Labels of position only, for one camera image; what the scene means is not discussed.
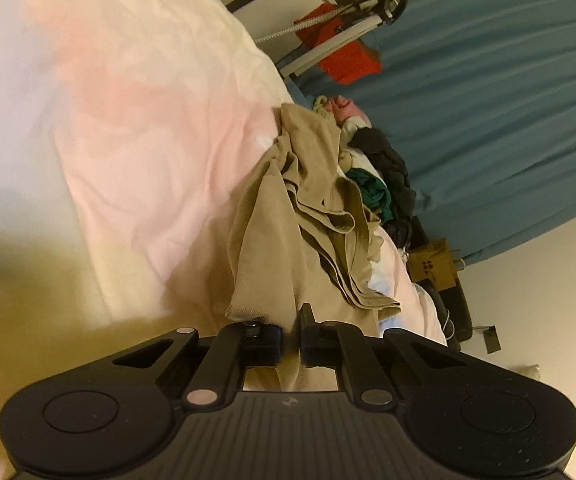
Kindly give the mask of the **tan t-shirt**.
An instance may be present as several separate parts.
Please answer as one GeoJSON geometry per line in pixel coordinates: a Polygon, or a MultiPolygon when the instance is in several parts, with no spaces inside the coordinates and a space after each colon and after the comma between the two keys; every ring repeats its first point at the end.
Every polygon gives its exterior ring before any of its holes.
{"type": "Polygon", "coordinates": [[[248,370],[247,389],[332,390],[332,370],[300,362],[300,308],[309,304],[318,322],[349,323],[367,336],[378,332],[381,311],[400,308],[369,287],[382,240],[360,189],[339,170],[340,129],[297,104],[283,105],[279,120],[279,136],[245,180],[230,228],[234,291],[226,315],[282,329],[282,360],[248,370]]]}

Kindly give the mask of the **pile of mixed clothes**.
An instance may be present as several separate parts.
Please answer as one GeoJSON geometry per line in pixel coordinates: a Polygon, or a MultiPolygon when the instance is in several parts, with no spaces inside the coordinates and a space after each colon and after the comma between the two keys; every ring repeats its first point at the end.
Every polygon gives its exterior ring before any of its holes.
{"type": "Polygon", "coordinates": [[[363,204],[378,217],[395,246],[409,250],[428,243],[414,214],[416,193],[406,163],[386,135],[343,96],[319,96],[313,110],[340,128],[341,171],[358,186],[363,204]]]}

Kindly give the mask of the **brown cardboard box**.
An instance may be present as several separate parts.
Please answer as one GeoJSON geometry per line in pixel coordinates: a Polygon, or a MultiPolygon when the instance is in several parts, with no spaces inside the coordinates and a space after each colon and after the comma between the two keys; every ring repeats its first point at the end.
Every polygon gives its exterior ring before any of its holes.
{"type": "Polygon", "coordinates": [[[430,280],[434,287],[441,290],[456,286],[456,259],[446,238],[439,238],[413,249],[407,258],[407,272],[410,279],[419,283],[430,280]]]}

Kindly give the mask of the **red bag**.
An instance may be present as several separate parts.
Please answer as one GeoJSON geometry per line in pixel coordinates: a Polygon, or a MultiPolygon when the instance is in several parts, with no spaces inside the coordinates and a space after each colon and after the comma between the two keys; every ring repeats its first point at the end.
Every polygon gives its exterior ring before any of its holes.
{"type": "MultiPolygon", "coordinates": [[[[337,36],[345,20],[345,16],[337,16],[327,22],[297,30],[296,35],[305,47],[313,49],[337,36]]],[[[382,71],[378,52],[359,39],[327,55],[317,63],[317,66],[333,81],[343,86],[353,84],[369,75],[380,74],[382,71]]]]}

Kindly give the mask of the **white pink bed sheet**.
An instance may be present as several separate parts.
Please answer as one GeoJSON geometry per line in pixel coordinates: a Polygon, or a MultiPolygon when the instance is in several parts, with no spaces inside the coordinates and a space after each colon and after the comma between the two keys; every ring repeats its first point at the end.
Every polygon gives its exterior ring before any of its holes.
{"type": "Polygon", "coordinates": [[[292,321],[233,307],[227,259],[289,100],[218,0],[0,0],[0,409],[169,330],[292,321]]]}

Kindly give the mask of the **blue curtain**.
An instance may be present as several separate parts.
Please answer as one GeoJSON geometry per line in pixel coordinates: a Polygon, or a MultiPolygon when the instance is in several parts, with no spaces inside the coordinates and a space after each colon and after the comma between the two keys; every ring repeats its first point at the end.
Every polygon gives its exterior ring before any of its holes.
{"type": "Polygon", "coordinates": [[[296,85],[384,132],[429,236],[476,263],[576,218],[576,0],[413,0],[367,42],[379,74],[296,85]]]}

